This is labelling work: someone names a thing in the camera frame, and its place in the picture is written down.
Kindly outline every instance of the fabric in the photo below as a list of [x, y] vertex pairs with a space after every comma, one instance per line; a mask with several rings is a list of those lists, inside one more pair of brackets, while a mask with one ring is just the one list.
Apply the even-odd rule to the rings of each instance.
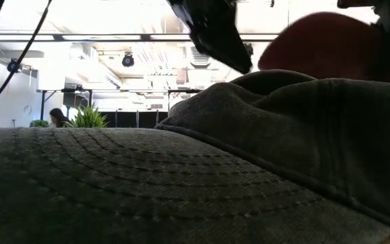
[[310, 14], [284, 29], [267, 46], [258, 67], [294, 70], [318, 79], [390, 83], [390, 47], [384, 47], [390, 43], [385, 41], [377, 26], [342, 14]]
[[0, 128], [0, 243], [389, 235], [390, 84], [265, 71], [180, 102], [157, 129]]

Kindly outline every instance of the green plant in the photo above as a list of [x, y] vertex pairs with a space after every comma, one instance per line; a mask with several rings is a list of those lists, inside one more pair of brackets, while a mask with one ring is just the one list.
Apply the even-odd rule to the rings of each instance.
[[30, 127], [49, 127], [49, 122], [43, 121], [41, 119], [36, 119], [31, 121]]
[[103, 128], [106, 127], [106, 115], [99, 113], [97, 108], [94, 108], [94, 104], [91, 106], [79, 106], [77, 107], [78, 114], [67, 122], [67, 126], [74, 128]]

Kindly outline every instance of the cable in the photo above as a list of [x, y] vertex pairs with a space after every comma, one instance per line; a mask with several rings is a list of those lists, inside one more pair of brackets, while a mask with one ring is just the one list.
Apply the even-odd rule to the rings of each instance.
[[[36, 29], [34, 30], [34, 33], [31, 36], [30, 41], [26, 44], [26, 47], [25, 47], [24, 51], [22, 52], [22, 54], [20, 54], [20, 57], [18, 58], [18, 61], [16, 62], [16, 66], [17, 67], [20, 66], [20, 64], [22, 63], [22, 60], [25, 58], [26, 53], [28, 52], [28, 50], [30, 49], [31, 45], [33, 44], [33, 42], [35, 40], [35, 37], [37, 36], [37, 34], [39, 34], [41, 26], [43, 25], [43, 23], [44, 23], [44, 21], [46, 19], [46, 15], [47, 15], [47, 13], [49, 11], [49, 6], [51, 5], [51, 3], [52, 3], [52, 0], [48, 0], [46, 8], [45, 8], [45, 11], [43, 11], [43, 15], [41, 16], [40, 21], [39, 21]], [[14, 70], [12, 70], [10, 72], [10, 74], [7, 77], [7, 79], [4, 81], [3, 85], [0, 88], [0, 95], [4, 91], [4, 89], [7, 87], [8, 83], [10, 82], [10, 80], [12, 79], [12, 77], [14, 76], [16, 71], [17, 71], [17, 68], [15, 68]]]

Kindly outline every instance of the cap brim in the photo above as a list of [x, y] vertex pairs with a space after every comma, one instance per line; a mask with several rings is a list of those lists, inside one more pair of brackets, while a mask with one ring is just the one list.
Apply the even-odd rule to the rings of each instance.
[[0, 129], [0, 243], [380, 243], [389, 228], [193, 138]]

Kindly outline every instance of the dark hair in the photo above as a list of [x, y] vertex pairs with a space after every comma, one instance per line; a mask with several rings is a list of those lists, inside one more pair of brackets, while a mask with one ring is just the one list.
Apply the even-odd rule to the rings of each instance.
[[65, 122], [68, 122], [68, 119], [64, 116], [64, 113], [62, 113], [61, 109], [54, 108], [51, 110], [51, 112], [49, 112], [49, 114], [57, 120], [57, 127], [66, 127]]

